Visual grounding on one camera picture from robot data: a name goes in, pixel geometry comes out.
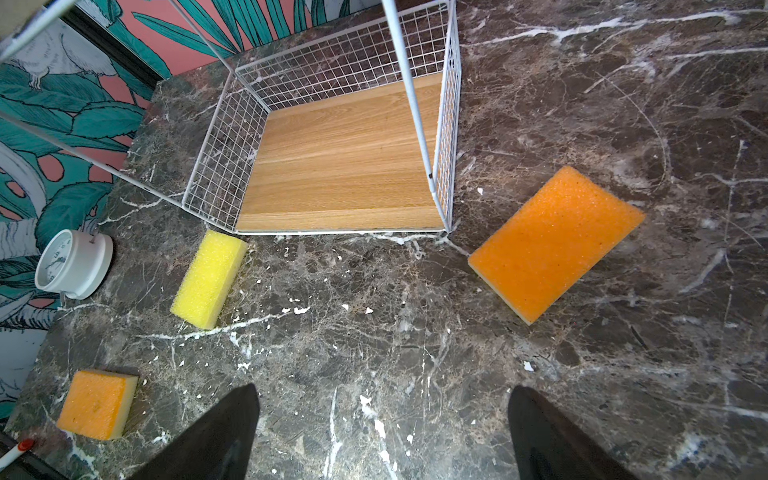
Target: white wire grid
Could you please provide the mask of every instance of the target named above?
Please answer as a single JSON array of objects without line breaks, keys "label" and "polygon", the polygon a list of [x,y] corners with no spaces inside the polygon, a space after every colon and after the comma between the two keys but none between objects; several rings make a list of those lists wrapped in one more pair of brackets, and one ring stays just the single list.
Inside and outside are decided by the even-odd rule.
[{"label": "white wire grid", "polygon": [[[461,65],[452,0],[399,13],[413,77],[443,72],[433,176],[450,228]],[[367,22],[236,69],[225,83],[184,193],[193,214],[231,233],[253,169],[266,117],[248,84],[272,110],[402,80],[386,19]]]}]

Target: marble countertop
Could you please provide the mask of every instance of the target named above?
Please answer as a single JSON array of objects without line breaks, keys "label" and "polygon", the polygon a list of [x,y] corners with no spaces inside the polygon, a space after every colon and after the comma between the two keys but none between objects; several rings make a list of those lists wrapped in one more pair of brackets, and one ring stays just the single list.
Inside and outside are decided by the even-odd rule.
[{"label": "marble countertop", "polygon": [[[251,237],[223,328],[196,333],[168,309],[206,226],[118,182],[101,225],[111,271],[51,329],[6,431],[39,437],[70,478],[127,478],[253,382],[249,478],[507,479],[523,384],[638,478],[765,472],[763,0],[460,2],[458,19],[455,232]],[[158,88],[134,175],[183,190],[224,73]],[[647,219],[527,326],[466,256],[564,165]],[[56,429],[86,368],[141,377],[122,439]]]}]

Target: wire mesh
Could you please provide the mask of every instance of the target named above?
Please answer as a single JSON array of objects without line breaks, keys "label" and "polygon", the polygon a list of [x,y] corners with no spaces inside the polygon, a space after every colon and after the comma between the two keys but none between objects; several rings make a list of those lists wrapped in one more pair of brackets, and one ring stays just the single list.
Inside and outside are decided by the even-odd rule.
[{"label": "wire mesh", "polygon": [[[461,82],[455,5],[438,0],[399,15],[412,76],[443,72],[433,170],[449,227]],[[237,219],[269,114],[244,84],[279,110],[402,80],[385,18],[242,65],[236,74],[224,85],[182,200],[186,210],[231,233],[244,233]]]},{"label": "wire mesh", "polygon": [[230,74],[184,192],[184,208],[235,231],[268,114]]},{"label": "wire mesh", "polygon": [[[442,70],[448,17],[445,3],[400,14],[414,77]],[[242,65],[237,73],[273,110],[401,80],[384,18]]]}]

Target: clock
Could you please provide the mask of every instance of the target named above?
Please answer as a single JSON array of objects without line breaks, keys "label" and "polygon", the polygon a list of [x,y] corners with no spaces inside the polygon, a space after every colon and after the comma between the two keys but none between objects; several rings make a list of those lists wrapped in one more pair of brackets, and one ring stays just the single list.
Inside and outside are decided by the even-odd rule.
[{"label": "clock", "polygon": [[35,269],[35,286],[82,300],[101,284],[111,261],[112,239],[109,236],[62,230],[48,242],[40,256]]}]

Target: sponge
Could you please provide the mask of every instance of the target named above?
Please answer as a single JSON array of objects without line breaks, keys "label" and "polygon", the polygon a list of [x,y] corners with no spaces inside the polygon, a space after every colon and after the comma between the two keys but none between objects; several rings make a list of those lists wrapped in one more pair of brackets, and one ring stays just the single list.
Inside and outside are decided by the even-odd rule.
[{"label": "sponge", "polygon": [[201,329],[216,326],[247,246],[238,238],[208,230],[170,312]]},{"label": "sponge", "polygon": [[138,380],[101,370],[75,373],[56,426],[97,440],[121,437]]},{"label": "sponge", "polygon": [[563,167],[469,257],[469,265],[530,325],[644,218]]}]

